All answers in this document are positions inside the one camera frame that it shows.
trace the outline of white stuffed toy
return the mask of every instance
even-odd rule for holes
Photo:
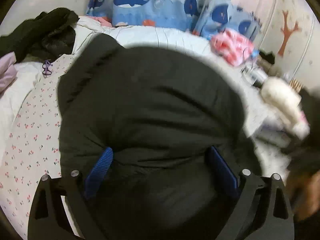
[[[276,107],[283,114],[284,125],[293,128],[301,120],[301,96],[284,80],[269,77],[263,83],[260,95],[265,103]]]

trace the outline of cherry pattern sheet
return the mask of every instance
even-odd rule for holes
[[[53,63],[53,74],[42,78],[26,97],[7,141],[0,168],[0,205],[24,239],[39,179],[43,174],[61,176],[56,90],[59,77],[73,61],[72,55],[63,55]]]

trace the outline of wall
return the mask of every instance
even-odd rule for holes
[[[57,7],[67,7],[78,15],[84,15],[89,0],[16,0],[2,24],[0,35],[11,33],[21,22],[35,18],[42,11],[51,11]]]
[[[281,29],[284,28],[284,14],[287,12],[284,35]],[[320,76],[317,66],[320,56],[316,49],[319,35],[320,24],[305,0],[275,0],[270,23],[259,49],[276,55],[274,68],[287,73],[290,78],[297,78],[312,89],[320,86],[317,79]],[[281,51],[285,36],[289,38]]]

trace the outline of brown tree decal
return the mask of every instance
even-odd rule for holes
[[[284,28],[281,28],[281,32],[284,34],[284,38],[283,38],[283,43],[281,45],[281,48],[278,51],[278,55],[281,57],[283,57],[285,46],[287,45],[287,42],[288,42],[291,34],[295,31],[301,31],[297,21],[296,21],[294,28],[292,30],[289,30],[288,24],[287,24],[287,18],[288,18],[289,12],[287,10],[286,12],[282,11],[282,13],[284,16]]]

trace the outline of black clothing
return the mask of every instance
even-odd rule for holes
[[[204,153],[214,145],[260,175],[240,97],[179,52],[124,49],[100,34],[61,77],[62,175],[84,178],[107,146],[114,159],[88,205],[109,239],[214,239],[231,202]]]
[[[57,8],[25,20],[11,34],[0,37],[0,57],[14,51],[17,62],[27,53],[54,62],[62,54],[71,54],[76,32],[69,25],[78,19],[74,11]]]

